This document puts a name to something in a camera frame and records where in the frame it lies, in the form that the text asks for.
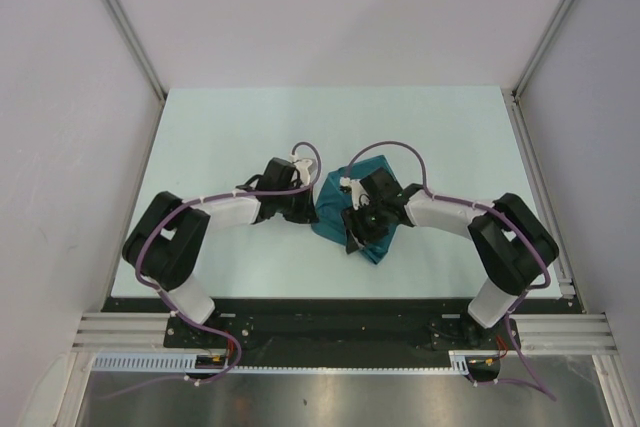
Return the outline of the teal cloth napkin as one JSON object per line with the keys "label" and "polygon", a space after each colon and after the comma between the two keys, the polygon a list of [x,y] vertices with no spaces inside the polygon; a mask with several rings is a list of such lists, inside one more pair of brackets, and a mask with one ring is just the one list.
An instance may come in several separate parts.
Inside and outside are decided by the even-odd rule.
{"label": "teal cloth napkin", "polygon": [[[396,178],[384,155],[356,162],[352,167],[351,174],[360,179],[378,168],[384,168],[393,178]],[[341,212],[352,206],[350,195],[342,193],[339,189],[340,177],[344,170],[345,168],[341,167],[328,174],[316,200],[318,222],[311,225],[312,231],[316,235],[343,247],[347,245],[347,236]],[[385,237],[365,247],[360,251],[360,254],[370,263],[379,264],[391,247],[396,229],[396,225],[390,226]]]}

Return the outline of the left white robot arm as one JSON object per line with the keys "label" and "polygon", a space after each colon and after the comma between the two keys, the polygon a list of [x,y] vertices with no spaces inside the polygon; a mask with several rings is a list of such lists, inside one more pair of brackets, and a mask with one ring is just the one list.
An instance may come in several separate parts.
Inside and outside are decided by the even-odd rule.
{"label": "left white robot arm", "polygon": [[124,242],[122,258],[136,278],[169,301],[175,314],[188,318],[186,334],[197,345],[214,344],[221,334],[212,316],[214,300],[194,271],[205,234],[256,225],[276,215],[309,225],[318,221],[313,185],[320,162],[295,154],[272,158],[263,173],[228,194],[187,202],[164,191],[157,194]]}

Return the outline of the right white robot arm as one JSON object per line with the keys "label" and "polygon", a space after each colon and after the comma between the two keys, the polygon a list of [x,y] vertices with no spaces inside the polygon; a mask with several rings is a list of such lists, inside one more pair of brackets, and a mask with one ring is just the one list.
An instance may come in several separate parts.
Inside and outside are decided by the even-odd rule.
{"label": "right white robot arm", "polygon": [[437,195],[419,184],[403,188],[383,168],[359,180],[342,177],[339,188],[352,201],[341,212],[349,254],[400,225],[434,228],[474,244],[487,280],[461,323],[462,338],[473,348],[484,348],[496,338],[496,324],[538,276],[549,275],[548,267],[559,255],[556,241],[515,194],[489,204]]}

